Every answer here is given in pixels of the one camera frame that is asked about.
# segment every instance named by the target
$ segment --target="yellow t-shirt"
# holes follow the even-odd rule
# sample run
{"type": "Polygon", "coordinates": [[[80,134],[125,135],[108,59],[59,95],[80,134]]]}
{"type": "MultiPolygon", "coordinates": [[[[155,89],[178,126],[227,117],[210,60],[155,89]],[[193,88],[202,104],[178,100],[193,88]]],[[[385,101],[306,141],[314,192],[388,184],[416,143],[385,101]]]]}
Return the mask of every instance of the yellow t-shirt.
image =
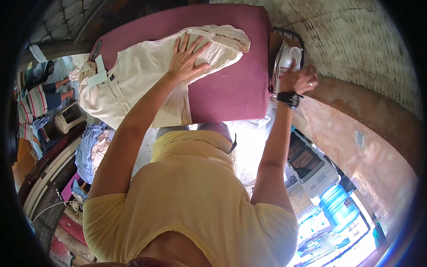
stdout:
{"type": "Polygon", "coordinates": [[[252,205],[212,131],[175,131],[154,144],[150,164],[127,194],[87,201],[83,232],[100,261],[127,263],[156,236],[190,238],[213,267],[286,266],[296,251],[296,217],[271,204],[252,205]]]}

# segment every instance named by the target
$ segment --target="plastic stool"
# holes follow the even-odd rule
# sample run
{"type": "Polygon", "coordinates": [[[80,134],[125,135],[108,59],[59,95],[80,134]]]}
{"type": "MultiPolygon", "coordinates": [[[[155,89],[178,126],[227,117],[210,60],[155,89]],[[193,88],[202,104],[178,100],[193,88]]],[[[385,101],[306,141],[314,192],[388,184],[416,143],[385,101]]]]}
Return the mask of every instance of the plastic stool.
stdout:
{"type": "Polygon", "coordinates": [[[56,128],[64,134],[88,117],[86,114],[82,116],[79,106],[76,104],[77,101],[55,116],[56,128]]]}

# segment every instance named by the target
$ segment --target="pink cloth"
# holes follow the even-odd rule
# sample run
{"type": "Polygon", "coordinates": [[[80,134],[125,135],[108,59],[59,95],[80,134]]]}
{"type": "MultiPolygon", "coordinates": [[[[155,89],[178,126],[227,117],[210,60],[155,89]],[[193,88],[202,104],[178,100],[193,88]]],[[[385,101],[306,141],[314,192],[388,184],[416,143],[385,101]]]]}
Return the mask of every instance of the pink cloth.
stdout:
{"type": "Polygon", "coordinates": [[[242,29],[251,41],[251,49],[236,64],[188,87],[193,123],[264,118],[269,94],[268,42],[272,27],[263,7],[207,4],[161,11],[101,36],[98,55],[102,54],[105,68],[110,70],[117,52],[134,44],[158,40],[186,27],[212,24],[230,24],[242,29]]]}
{"type": "Polygon", "coordinates": [[[61,197],[64,199],[64,201],[70,200],[71,196],[73,195],[71,193],[71,188],[73,186],[74,179],[77,179],[77,181],[80,179],[80,175],[78,173],[74,174],[71,180],[67,183],[65,188],[61,192],[61,197]]]}

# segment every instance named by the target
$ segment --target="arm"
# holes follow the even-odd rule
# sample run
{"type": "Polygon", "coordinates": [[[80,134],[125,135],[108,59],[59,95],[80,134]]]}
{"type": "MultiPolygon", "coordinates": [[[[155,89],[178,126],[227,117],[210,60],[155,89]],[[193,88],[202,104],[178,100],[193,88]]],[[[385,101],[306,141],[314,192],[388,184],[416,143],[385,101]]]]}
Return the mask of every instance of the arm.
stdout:
{"type": "MultiPolygon", "coordinates": [[[[281,92],[303,94],[318,85],[316,70],[312,65],[296,72],[290,71],[294,67],[295,61],[281,78],[281,92]]],[[[292,109],[279,101],[277,116],[258,167],[251,203],[253,205],[257,203],[273,204],[294,214],[283,178],[289,152],[291,126],[292,109]]]]}
{"type": "Polygon", "coordinates": [[[187,49],[189,38],[190,35],[186,34],[181,48],[179,48],[181,39],[177,38],[169,71],[123,119],[98,167],[88,199],[107,194],[127,193],[142,140],[162,103],[179,82],[210,67],[208,63],[194,66],[194,61],[211,43],[206,43],[193,53],[203,37],[199,36],[187,49]]]}
{"type": "Polygon", "coordinates": [[[32,135],[32,140],[33,140],[34,142],[36,142],[36,144],[41,148],[40,141],[37,139],[37,137],[36,137],[35,135],[32,135]]]}

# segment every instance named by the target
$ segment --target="electrical cord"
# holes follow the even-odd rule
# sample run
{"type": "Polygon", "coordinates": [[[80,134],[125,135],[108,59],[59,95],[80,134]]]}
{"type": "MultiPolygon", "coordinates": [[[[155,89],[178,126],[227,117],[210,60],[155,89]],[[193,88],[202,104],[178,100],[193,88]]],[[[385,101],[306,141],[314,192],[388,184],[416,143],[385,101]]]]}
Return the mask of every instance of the electrical cord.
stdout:
{"type": "Polygon", "coordinates": [[[78,202],[78,201],[62,201],[62,202],[59,202],[59,203],[53,204],[53,205],[51,205],[51,206],[49,206],[49,207],[45,208],[45,209],[44,209],[44,210],[42,210],[41,212],[39,212],[39,214],[37,214],[37,216],[32,220],[32,222],[34,223],[34,222],[35,222],[35,220],[37,220],[37,218],[38,218],[38,217],[39,217],[43,212],[47,211],[48,209],[50,209],[50,208],[52,208],[52,207],[55,207],[56,205],[59,205],[59,204],[62,204],[62,203],[69,203],[69,202],[75,202],[75,203],[81,204],[81,203],[80,203],[80,202],[78,202]]]}

